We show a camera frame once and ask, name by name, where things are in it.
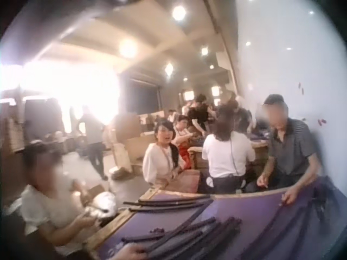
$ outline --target workbench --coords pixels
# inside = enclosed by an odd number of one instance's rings
[[[274,230],[281,229],[289,223],[297,210],[307,206],[312,201],[313,188],[322,183],[321,180],[301,191],[296,203],[282,209],[280,224]],[[213,259],[235,259],[265,228],[279,208],[282,194],[286,189],[251,194],[213,195],[214,202],[194,221],[194,223],[216,217],[220,221],[233,216],[242,219],[240,234],[232,241],[227,242],[226,248],[220,250]],[[295,260],[316,260],[326,254],[336,244],[343,230],[347,227],[347,198],[332,186],[332,194],[338,202],[338,210],[330,211],[329,231],[321,233],[317,214],[312,211],[309,225],[302,247]],[[184,194],[177,192],[149,189],[141,199],[167,199],[177,197],[192,197],[198,194]],[[85,243],[85,249],[94,259],[106,260],[112,257],[125,236],[148,235],[155,228],[164,228],[170,231],[178,227],[196,209],[189,209],[171,213],[131,213],[129,210],[121,213],[115,220],[101,229]],[[280,243],[268,254],[265,259],[286,259],[288,251],[292,249],[299,236],[301,224],[296,224],[291,231],[281,239]]]

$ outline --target hand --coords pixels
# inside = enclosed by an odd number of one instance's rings
[[[141,245],[126,244],[112,260],[145,260],[147,254]]]
[[[268,176],[266,176],[264,173],[261,174],[261,176],[258,177],[258,180],[256,180],[256,184],[259,186],[259,187],[265,187],[265,188],[268,188]]]
[[[292,204],[298,197],[299,189],[291,186],[286,193],[282,195],[282,203],[285,205]]]
[[[92,202],[92,196],[88,191],[81,192],[80,200],[83,206],[86,206],[88,203]]]
[[[93,225],[95,225],[95,222],[97,221],[96,218],[93,217],[89,217],[87,216],[85,213],[77,216],[75,218],[74,223],[80,228],[80,229],[84,229],[84,228],[89,228]]]

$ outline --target black pants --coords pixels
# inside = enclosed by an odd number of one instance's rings
[[[274,172],[269,177],[268,188],[259,187],[256,184],[256,181],[253,181],[246,186],[245,192],[252,193],[290,187],[294,185],[301,178],[301,176],[302,175],[286,175]]]
[[[104,145],[102,142],[97,142],[88,145],[88,158],[91,161],[94,169],[100,176],[105,176],[104,173]]]
[[[223,178],[213,178],[214,194],[234,194],[241,188],[244,176],[229,175]]]

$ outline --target white shirt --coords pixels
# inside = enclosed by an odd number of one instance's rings
[[[170,168],[164,152],[169,158]],[[171,171],[174,169],[171,153],[170,146],[164,149],[157,144],[149,144],[142,165],[143,176],[148,183],[155,184],[157,177],[165,178],[171,175]],[[178,157],[178,165],[182,169],[185,166],[185,161],[180,155]]]
[[[237,173],[242,176],[246,172],[246,160],[255,160],[252,144],[244,134],[233,131],[231,140],[232,145],[230,141],[222,142],[217,140],[213,134],[206,137],[202,149],[202,159],[208,160],[209,172],[213,178],[223,177],[228,174],[237,176]]]
[[[57,198],[46,197],[31,185],[28,185],[22,193],[22,216],[24,221],[32,226],[39,227],[50,222],[55,228],[63,228],[74,221],[82,212],[72,200],[72,179],[57,174],[56,186]],[[96,227],[81,230],[69,243],[56,246],[55,250],[61,255],[67,256],[82,249],[82,242],[97,231]]]

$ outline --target bright light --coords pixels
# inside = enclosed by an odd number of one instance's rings
[[[179,5],[173,9],[172,16],[176,21],[181,21],[185,18],[186,13],[185,8]]]
[[[193,90],[186,91],[183,93],[183,96],[184,96],[185,101],[193,100],[194,99],[194,91]]]
[[[201,48],[201,55],[206,56],[208,54],[208,47]]]
[[[172,66],[171,63],[166,65],[165,72],[166,72],[167,76],[169,76],[169,77],[172,75],[172,72],[174,72],[174,67]]]
[[[211,90],[212,90],[212,96],[219,96],[220,95],[219,86],[211,87]]]
[[[124,40],[120,43],[119,52],[126,58],[134,58],[137,53],[137,46],[134,41]]]

